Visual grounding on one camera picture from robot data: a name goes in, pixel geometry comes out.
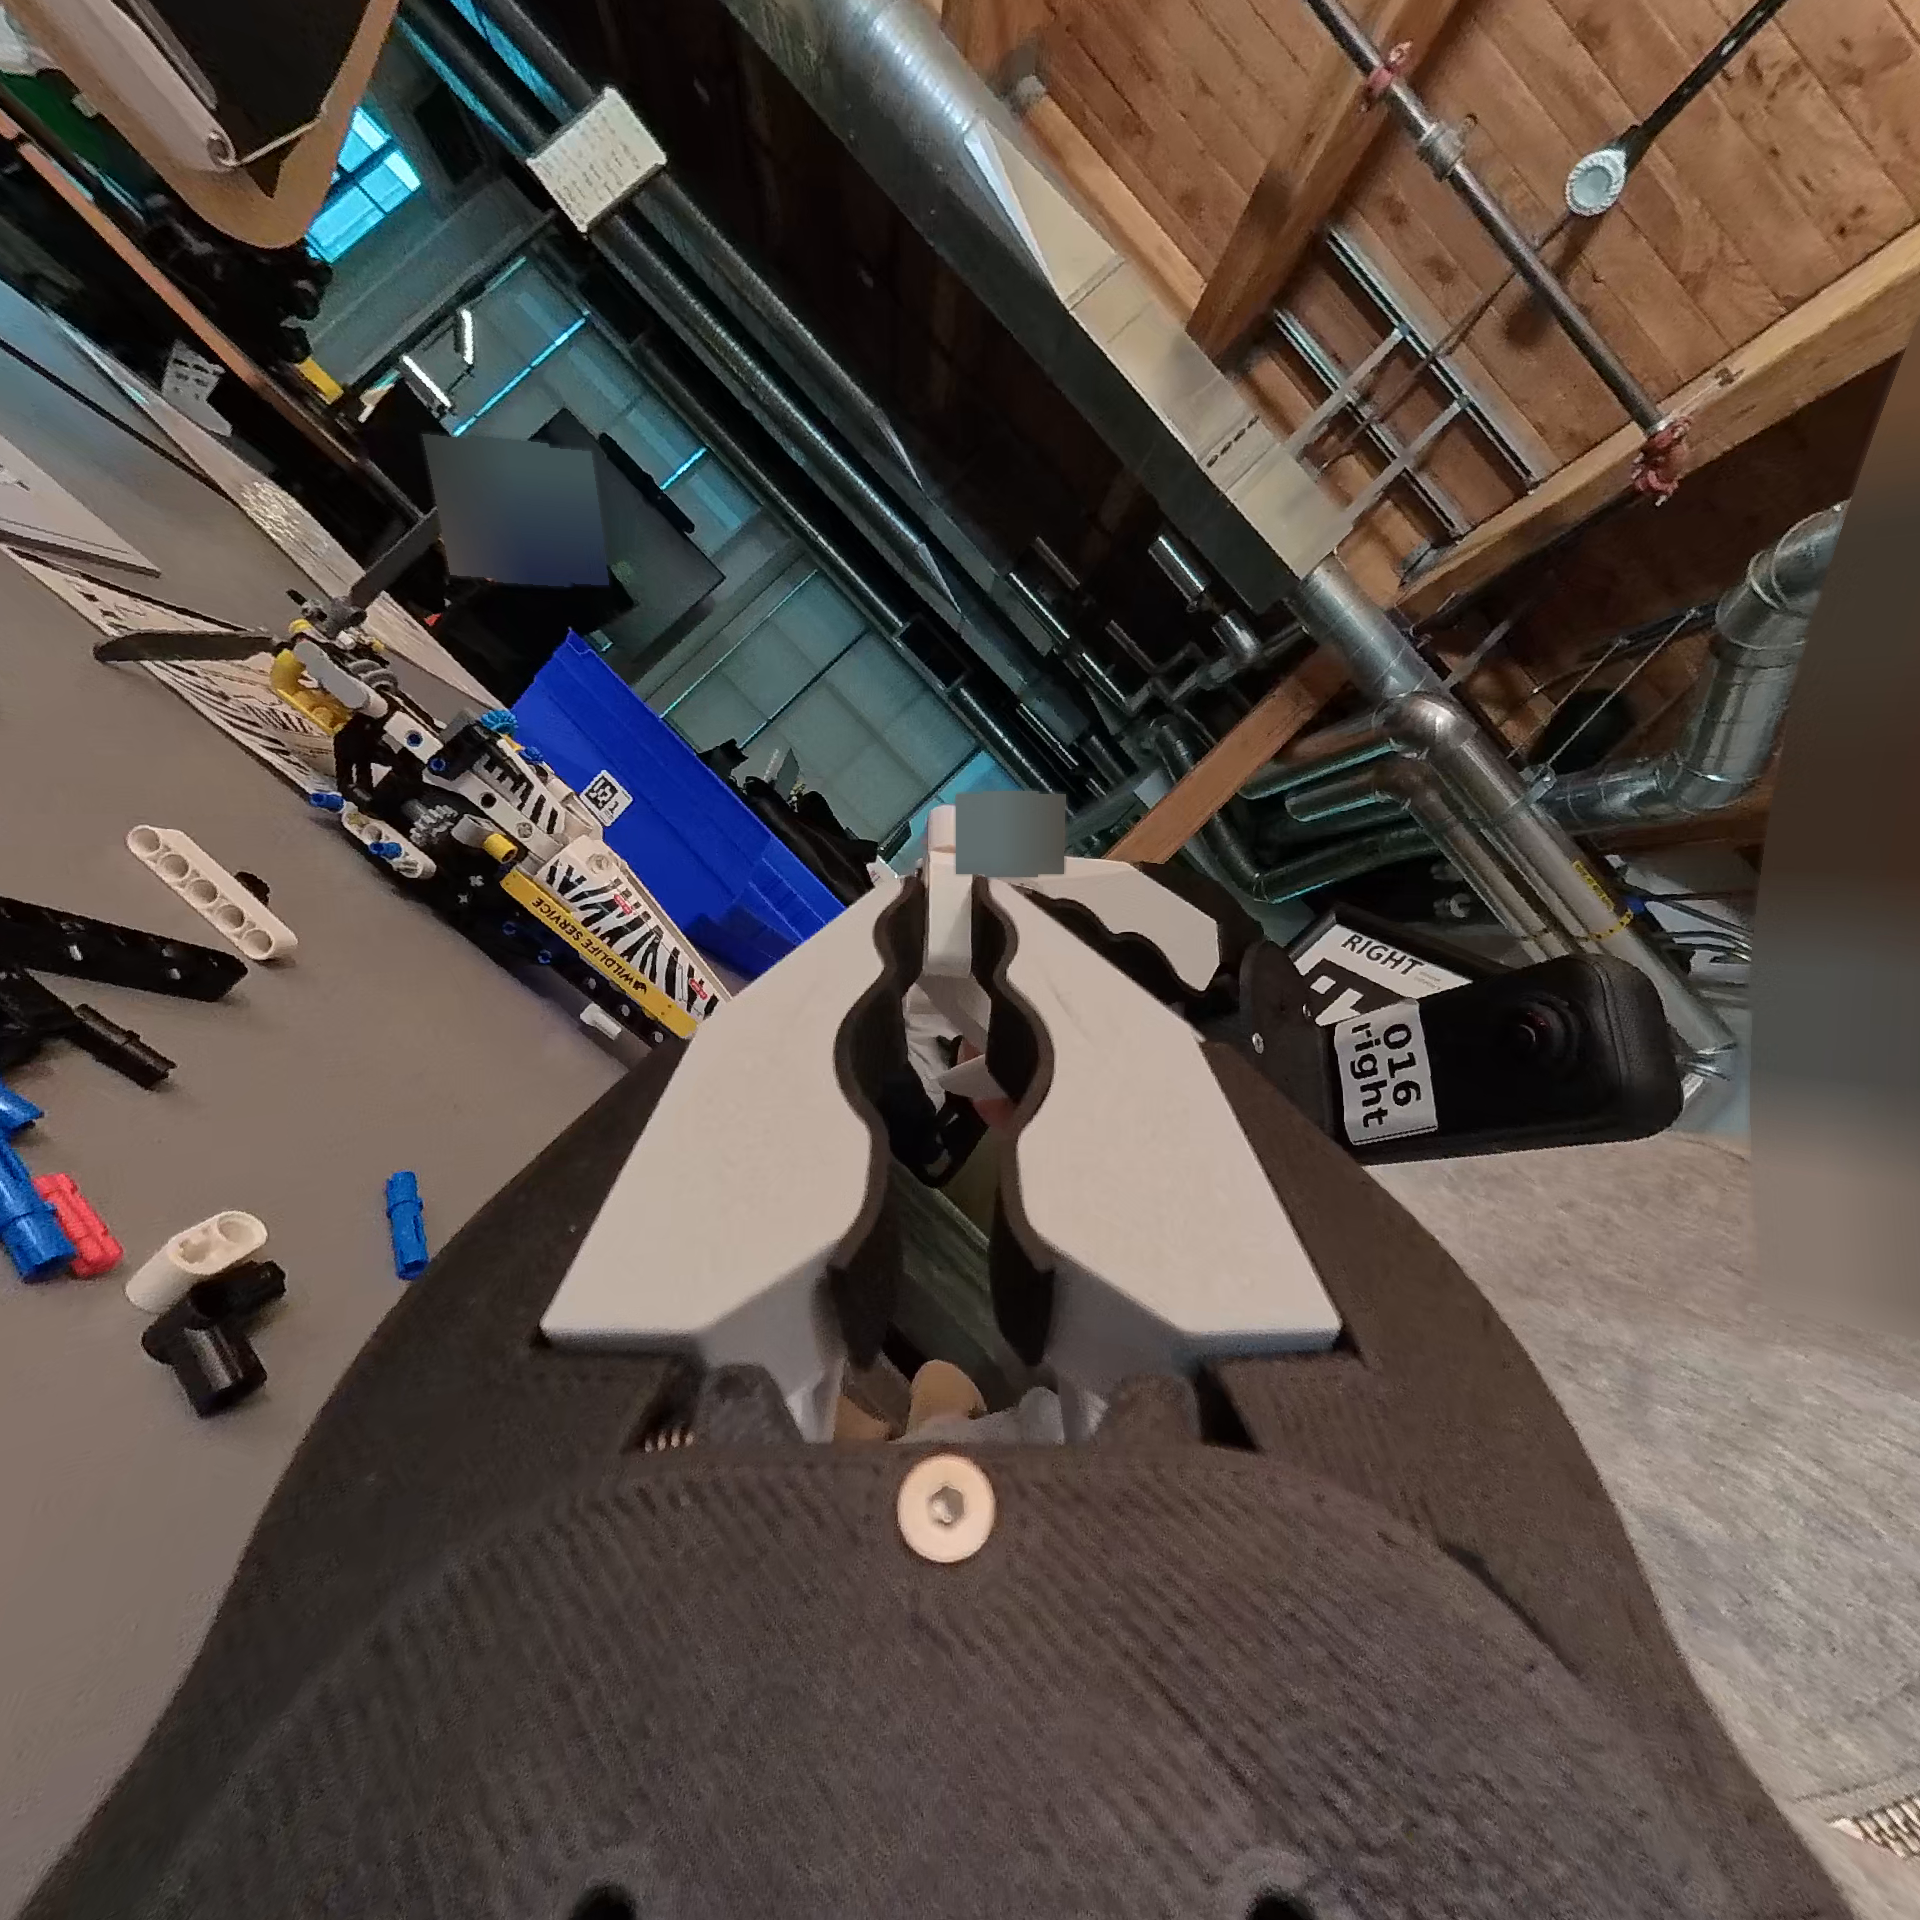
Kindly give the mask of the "small white brick piece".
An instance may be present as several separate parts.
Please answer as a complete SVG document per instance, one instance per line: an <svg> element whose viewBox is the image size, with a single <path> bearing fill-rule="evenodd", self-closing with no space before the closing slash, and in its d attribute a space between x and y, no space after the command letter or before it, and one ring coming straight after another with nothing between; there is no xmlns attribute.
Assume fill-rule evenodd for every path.
<svg viewBox="0 0 1920 1920"><path fill-rule="evenodd" d="M1030 879L1059 872L1064 852L1053 830L1040 828L1042 807L1056 798L977 791L934 807L926 824L920 877L926 892L926 955L902 996L907 1055L932 1099L960 1097L993 1128L1008 1128L1018 1104L993 1079L973 1077L960 1089L949 1075L984 1062L993 1005L973 976L973 875Z"/></svg>

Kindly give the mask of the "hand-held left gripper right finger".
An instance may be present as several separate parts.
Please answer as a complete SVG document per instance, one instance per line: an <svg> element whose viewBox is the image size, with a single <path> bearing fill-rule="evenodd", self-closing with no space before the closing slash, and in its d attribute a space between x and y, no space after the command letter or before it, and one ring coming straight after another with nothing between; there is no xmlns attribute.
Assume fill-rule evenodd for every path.
<svg viewBox="0 0 1920 1920"><path fill-rule="evenodd" d="M1325 1350L1340 1316L1194 1025L1018 879L978 883L985 1071L1014 1102L995 1302L1096 1429L1131 1375Z"/></svg>

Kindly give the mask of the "silver round duct elbow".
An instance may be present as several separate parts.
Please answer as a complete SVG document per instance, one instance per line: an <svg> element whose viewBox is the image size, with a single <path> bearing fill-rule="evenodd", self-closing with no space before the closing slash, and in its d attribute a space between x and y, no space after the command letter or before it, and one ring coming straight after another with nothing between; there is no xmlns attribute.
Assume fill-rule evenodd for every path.
<svg viewBox="0 0 1920 1920"><path fill-rule="evenodd" d="M1797 521L1716 604L1712 644L1666 752L1554 781L1542 808L1569 831L1666 824L1722 813L1779 748L1817 597L1850 509Z"/></svg>

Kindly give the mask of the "white hanging sign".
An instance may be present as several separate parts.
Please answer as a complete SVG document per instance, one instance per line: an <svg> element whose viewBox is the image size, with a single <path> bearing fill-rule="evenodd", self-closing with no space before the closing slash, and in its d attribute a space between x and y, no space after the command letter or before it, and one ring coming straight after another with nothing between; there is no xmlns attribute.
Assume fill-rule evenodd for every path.
<svg viewBox="0 0 1920 1920"><path fill-rule="evenodd" d="M666 149L617 87L529 150L523 167L577 233L590 233L667 165Z"/></svg>

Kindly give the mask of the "black monitor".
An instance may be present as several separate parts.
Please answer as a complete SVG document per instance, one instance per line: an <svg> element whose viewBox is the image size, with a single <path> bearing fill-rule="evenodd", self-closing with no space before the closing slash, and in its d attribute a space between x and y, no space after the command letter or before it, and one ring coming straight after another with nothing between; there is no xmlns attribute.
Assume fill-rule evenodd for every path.
<svg viewBox="0 0 1920 1920"><path fill-rule="evenodd" d="M681 637L724 573L697 547L692 517L611 435L594 436L594 481L609 569L630 604L603 637L611 652L640 656Z"/></svg>

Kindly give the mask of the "person's grey hoodie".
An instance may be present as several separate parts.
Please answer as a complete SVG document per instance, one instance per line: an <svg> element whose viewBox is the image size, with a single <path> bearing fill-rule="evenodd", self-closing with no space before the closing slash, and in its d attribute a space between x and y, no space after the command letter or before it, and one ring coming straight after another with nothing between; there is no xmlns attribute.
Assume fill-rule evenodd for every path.
<svg viewBox="0 0 1920 1920"><path fill-rule="evenodd" d="M1728 1734L1857 1916L1918 1916L1916 1337L1760 1291L1749 1156L1664 1133L1373 1169L1521 1335Z"/></svg>

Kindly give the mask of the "white lego beam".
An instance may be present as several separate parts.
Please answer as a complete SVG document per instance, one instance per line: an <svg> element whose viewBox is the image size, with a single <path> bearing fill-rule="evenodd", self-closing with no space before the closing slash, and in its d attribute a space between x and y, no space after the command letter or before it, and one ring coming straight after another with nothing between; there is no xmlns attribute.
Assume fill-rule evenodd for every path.
<svg viewBox="0 0 1920 1920"><path fill-rule="evenodd" d="M251 965L278 965L297 955L297 935L187 833L139 822L129 830L125 845Z"/></svg>

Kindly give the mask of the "ceiling sprinkler pipe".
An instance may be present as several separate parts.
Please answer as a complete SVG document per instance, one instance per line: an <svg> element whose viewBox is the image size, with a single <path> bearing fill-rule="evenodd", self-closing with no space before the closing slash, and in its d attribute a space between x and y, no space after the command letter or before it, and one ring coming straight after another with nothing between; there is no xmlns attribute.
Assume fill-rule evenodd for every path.
<svg viewBox="0 0 1920 1920"><path fill-rule="evenodd" d="M1418 349L1395 388L1385 395L1365 392L1355 397L1348 404L1352 423L1340 435L1330 435L1325 427L1313 435L1313 444L1324 455L1324 465L1332 465L1373 425L1388 425L1403 399L1437 369L1440 360L1466 348L1485 323L1501 318L1526 323L1533 331L1550 331L1573 349L1578 360L1598 377L1640 438L1628 489L1660 501L1668 499L1680 484L1689 425L1648 392L1620 351L1610 345L1601 325L1578 303L1566 277L1550 260L1550 248L1556 243L1573 240L1612 215L1625 189L1620 201L1598 219L1573 219L1569 216L1564 183L1564 204L1556 219L1541 235L1530 233L1521 215L1469 165L1473 118L1446 118L1440 110L1429 108L1422 91L1412 87L1410 55L1388 52L1379 36L1360 27L1345 4L1309 4L1309 12L1332 32L1336 47L1352 56L1355 65L1363 65L1372 101L1393 111L1427 174L1462 206L1501 263L1494 287L1478 294L1475 307L1446 326L1444 336Z"/></svg>

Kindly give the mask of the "round pendant lamp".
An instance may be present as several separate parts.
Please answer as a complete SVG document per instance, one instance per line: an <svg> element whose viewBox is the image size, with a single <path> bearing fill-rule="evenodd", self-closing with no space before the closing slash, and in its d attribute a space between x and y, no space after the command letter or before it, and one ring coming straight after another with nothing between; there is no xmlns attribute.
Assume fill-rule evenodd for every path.
<svg viewBox="0 0 1920 1920"><path fill-rule="evenodd" d="M1660 137L1782 9L1786 1L1752 4L1651 111L1614 141L1582 155L1566 177L1569 216L1598 219L1619 204L1628 177L1641 167Z"/></svg>

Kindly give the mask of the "silver ventilation duct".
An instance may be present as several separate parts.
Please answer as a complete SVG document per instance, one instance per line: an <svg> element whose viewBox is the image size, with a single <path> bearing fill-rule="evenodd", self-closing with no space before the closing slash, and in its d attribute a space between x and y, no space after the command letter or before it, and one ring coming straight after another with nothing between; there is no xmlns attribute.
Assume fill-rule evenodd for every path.
<svg viewBox="0 0 1920 1920"><path fill-rule="evenodd" d="M726 1L946 264L1042 366L1214 573L1286 607L1430 768L1477 847L1573 944L1641 968L1684 1061L1736 1036L1648 941L1401 625L1338 558L1336 503L1050 171L921 4Z"/></svg>

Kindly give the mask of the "zebra sticker sheet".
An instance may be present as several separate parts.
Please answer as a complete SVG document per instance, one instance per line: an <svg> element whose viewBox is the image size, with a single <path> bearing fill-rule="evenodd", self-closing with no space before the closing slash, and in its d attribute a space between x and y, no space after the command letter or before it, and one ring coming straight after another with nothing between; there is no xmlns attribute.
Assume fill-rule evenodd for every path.
<svg viewBox="0 0 1920 1920"><path fill-rule="evenodd" d="M237 633L240 621L202 615L145 591L139 584L110 582L82 565L5 541L12 563L56 598L78 613L96 637L132 633ZM405 615L389 593L376 598L353 639L377 644L395 667L409 664L442 680L450 693L427 689L420 702L429 715L484 713L496 700L452 660L433 633ZM269 685L273 660L154 662L146 671L187 709L220 729L233 745L275 771L301 793L334 787L329 735Z"/></svg>

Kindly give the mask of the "pile of loose lego pieces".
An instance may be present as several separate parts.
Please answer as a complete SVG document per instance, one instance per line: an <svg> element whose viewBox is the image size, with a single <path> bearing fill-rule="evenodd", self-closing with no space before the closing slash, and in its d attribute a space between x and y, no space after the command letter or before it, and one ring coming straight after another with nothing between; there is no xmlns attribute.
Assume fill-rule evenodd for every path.
<svg viewBox="0 0 1920 1920"><path fill-rule="evenodd" d="M242 974L240 960L200 944L6 896L2 1068L12 1071L48 1045L68 1045L137 1087L163 1087L173 1075L163 1051L43 979L220 1000ZM125 1251L106 1216L70 1177L34 1173L20 1159L16 1139L40 1121L41 1105L2 1086L5 1262L25 1281L108 1278ZM125 1281L129 1301L146 1316L139 1349L173 1375L202 1420L237 1407L268 1381L251 1325L285 1294L268 1243L258 1216L222 1208L169 1236Z"/></svg>

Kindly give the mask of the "black bag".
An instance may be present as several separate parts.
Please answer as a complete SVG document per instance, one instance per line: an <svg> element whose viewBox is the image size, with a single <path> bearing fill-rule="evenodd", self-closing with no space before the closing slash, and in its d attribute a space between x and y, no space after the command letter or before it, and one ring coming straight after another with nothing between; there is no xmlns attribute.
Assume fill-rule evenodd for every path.
<svg viewBox="0 0 1920 1920"><path fill-rule="evenodd" d="M802 787L786 795L778 784L733 768L726 776L754 819L827 893L846 907L876 885L873 870L889 870L880 845L846 828L822 793Z"/></svg>

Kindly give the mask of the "lego instruction booklet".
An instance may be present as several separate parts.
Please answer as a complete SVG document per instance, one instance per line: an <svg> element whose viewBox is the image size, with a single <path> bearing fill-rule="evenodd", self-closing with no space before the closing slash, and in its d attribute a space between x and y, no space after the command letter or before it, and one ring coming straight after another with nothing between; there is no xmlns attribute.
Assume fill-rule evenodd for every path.
<svg viewBox="0 0 1920 1920"><path fill-rule="evenodd" d="M2 537L148 579L160 575L158 565L6 438L2 438Z"/></svg>

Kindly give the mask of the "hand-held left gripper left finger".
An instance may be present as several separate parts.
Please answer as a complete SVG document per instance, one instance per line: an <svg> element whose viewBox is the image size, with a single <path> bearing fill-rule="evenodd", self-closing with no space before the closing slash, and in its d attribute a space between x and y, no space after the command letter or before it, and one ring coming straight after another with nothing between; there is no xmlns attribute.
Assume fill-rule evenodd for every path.
<svg viewBox="0 0 1920 1920"><path fill-rule="evenodd" d="M891 1132L921 1115L902 996L920 879L876 885L683 1047L540 1331L557 1350L754 1364L804 1438L901 1281Z"/></svg>

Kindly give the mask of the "zebra striped lego helicopter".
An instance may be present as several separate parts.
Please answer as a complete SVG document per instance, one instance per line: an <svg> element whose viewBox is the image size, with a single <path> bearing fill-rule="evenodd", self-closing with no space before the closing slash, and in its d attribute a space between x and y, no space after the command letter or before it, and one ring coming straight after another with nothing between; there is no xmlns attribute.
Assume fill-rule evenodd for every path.
<svg viewBox="0 0 1920 1920"><path fill-rule="evenodd" d="M277 704L329 748L309 805L365 857L501 965L568 980L590 1025L688 1039L729 993L602 815L521 742L509 709L433 717L368 631L377 597L438 535L442 517L424 513L346 593L301 601L283 633L132 631L92 654L146 667L266 659Z"/></svg>

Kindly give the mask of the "blue storage bin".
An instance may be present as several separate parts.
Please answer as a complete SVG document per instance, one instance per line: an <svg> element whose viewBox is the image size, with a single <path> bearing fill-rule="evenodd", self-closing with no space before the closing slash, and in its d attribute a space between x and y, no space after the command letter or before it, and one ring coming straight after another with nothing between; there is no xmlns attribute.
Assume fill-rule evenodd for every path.
<svg viewBox="0 0 1920 1920"><path fill-rule="evenodd" d="M700 952L756 979L844 912L732 781L571 633L517 700L517 739L571 787Z"/></svg>

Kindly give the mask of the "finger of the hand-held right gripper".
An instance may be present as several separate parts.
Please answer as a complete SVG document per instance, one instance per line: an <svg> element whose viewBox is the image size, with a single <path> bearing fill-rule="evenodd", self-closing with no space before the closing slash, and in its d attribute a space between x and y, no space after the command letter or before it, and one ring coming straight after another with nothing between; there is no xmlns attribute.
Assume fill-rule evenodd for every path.
<svg viewBox="0 0 1920 1920"><path fill-rule="evenodd" d="M1066 861L1064 870L1030 875L1024 887L1053 902L1086 907L1112 937L1139 937L1169 961L1221 960L1212 913L1129 861Z"/></svg>
<svg viewBox="0 0 1920 1920"><path fill-rule="evenodd" d="M1224 904L1224 913L1203 910L1206 927L1227 937L1227 955L1216 960L1204 987L1188 984L1148 935L1114 929L1083 902L1050 901L1050 913L1154 1000L1181 1015L1204 1039L1229 1043L1251 1032L1240 974L1245 950L1256 944L1256 919L1236 901Z"/></svg>

